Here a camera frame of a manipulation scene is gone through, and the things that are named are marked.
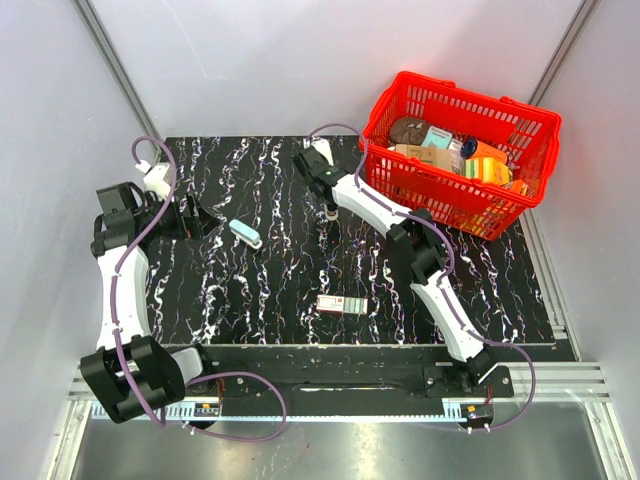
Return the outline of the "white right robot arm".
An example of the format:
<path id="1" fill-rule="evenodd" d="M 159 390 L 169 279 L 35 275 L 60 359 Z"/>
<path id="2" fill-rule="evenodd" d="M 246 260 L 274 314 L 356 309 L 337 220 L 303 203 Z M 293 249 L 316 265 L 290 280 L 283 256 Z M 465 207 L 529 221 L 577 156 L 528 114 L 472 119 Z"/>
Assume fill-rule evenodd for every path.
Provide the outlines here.
<path id="1" fill-rule="evenodd" d="M 343 208 L 386 239 L 394 279 L 410 286 L 443 335 L 453 363 L 452 381 L 465 395 L 480 394 L 489 386 L 497 361 L 451 286 L 452 248 L 431 214 L 387 199 L 356 174 L 331 164 L 313 146 L 295 154 L 293 163 L 329 221 L 335 221 Z"/>

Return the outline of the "light blue stapler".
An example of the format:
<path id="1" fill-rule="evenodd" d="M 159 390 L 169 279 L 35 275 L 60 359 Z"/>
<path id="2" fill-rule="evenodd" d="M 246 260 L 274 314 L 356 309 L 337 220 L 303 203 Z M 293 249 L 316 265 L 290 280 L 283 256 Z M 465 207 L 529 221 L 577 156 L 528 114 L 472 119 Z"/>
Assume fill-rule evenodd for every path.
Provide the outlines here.
<path id="1" fill-rule="evenodd" d="M 262 247 L 262 239 L 259 232 L 242 221 L 238 219 L 231 220 L 229 229 L 236 238 L 254 250 L 259 250 Z"/>

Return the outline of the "beige and black stapler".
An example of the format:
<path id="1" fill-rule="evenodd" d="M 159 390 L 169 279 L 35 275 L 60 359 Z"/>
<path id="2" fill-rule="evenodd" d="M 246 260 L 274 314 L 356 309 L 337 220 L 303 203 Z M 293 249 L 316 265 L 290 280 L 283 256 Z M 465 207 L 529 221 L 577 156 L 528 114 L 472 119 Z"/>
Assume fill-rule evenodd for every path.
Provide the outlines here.
<path id="1" fill-rule="evenodd" d="M 334 203 L 326 203 L 324 205 L 324 214 L 328 221 L 336 221 L 338 219 L 338 206 Z"/>

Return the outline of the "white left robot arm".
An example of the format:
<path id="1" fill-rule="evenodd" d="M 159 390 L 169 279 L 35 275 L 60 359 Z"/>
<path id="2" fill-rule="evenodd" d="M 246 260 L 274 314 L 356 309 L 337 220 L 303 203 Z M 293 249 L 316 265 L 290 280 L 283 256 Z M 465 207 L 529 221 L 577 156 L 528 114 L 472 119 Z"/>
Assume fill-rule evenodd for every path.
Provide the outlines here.
<path id="1" fill-rule="evenodd" d="M 82 378 L 116 424 L 148 413 L 164 419 L 186 388 L 211 392 L 217 381 L 199 344 L 173 353 L 153 337 L 147 312 L 148 248 L 156 239 L 203 240 L 221 222 L 192 195 L 166 204 L 132 182 L 98 190 L 102 212 L 94 221 L 91 253 L 103 283 L 103 320 L 94 353 L 80 360 Z"/>

